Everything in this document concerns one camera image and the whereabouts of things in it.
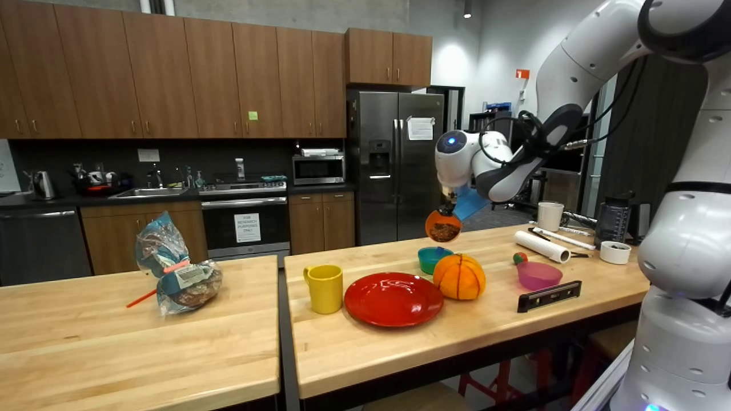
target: paper towel roll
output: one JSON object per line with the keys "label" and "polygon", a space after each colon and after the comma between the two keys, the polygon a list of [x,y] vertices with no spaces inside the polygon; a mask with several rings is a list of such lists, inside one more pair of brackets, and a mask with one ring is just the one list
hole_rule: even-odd
{"label": "paper towel roll", "polygon": [[542,256],[547,256],[547,258],[550,258],[555,263],[565,263],[571,256],[569,248],[565,248],[565,247],[561,247],[555,242],[547,242],[543,238],[533,236],[529,231],[517,231],[514,239],[521,247],[533,248],[533,252],[537,252],[537,254],[542,254]]}

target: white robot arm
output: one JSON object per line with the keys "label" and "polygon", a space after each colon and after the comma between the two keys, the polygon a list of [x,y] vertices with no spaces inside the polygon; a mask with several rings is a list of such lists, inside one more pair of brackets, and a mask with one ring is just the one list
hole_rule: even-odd
{"label": "white robot arm", "polygon": [[626,374],[607,399],[618,411],[731,408],[728,23],[731,0],[607,0],[542,67],[539,126],[517,154],[507,156],[494,133],[447,133],[434,147],[444,194],[475,186],[505,203],[565,143],[582,108],[622,67],[650,52],[706,67],[708,90],[685,157],[639,245],[651,292]]}

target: wooden countertop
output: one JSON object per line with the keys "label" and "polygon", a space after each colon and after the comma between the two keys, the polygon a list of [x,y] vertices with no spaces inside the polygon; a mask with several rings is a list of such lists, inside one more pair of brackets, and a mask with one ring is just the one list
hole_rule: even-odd
{"label": "wooden countertop", "polygon": [[278,393],[276,258],[220,263],[206,309],[161,317],[142,271],[0,288],[0,408],[217,408]]}
{"label": "wooden countertop", "polygon": [[289,300],[302,399],[635,305],[650,291],[650,282],[638,269],[635,252],[631,264],[607,264],[599,256],[574,258],[557,267],[565,274],[562,283],[582,282],[578,300],[517,312],[519,295],[529,292],[519,286],[511,264],[511,256],[526,252],[511,239],[519,228],[526,227],[462,234],[455,242],[444,245],[482,263],[489,279],[485,295],[478,302],[446,300],[444,312],[434,323],[397,332],[362,325],[346,309],[334,315],[312,312],[302,269],[322,263],[340,264],[346,288],[375,271],[420,274],[417,252],[434,247],[431,239],[289,256]]}

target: plastic bag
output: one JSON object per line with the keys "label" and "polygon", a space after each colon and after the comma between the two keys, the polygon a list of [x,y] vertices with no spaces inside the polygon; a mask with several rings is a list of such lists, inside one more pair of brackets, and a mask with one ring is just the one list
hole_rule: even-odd
{"label": "plastic bag", "polygon": [[134,242],[139,269],[157,279],[157,309],[162,315],[200,311],[222,288],[222,269],[213,260],[190,263],[190,252],[170,213],[148,222]]}

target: stainless steel refrigerator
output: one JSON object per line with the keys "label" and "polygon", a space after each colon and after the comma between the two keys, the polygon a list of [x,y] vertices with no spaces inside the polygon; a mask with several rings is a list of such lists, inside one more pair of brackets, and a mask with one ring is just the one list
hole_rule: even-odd
{"label": "stainless steel refrigerator", "polygon": [[350,91],[348,166],[356,183],[356,242],[422,238],[439,206],[434,140],[444,97]]}

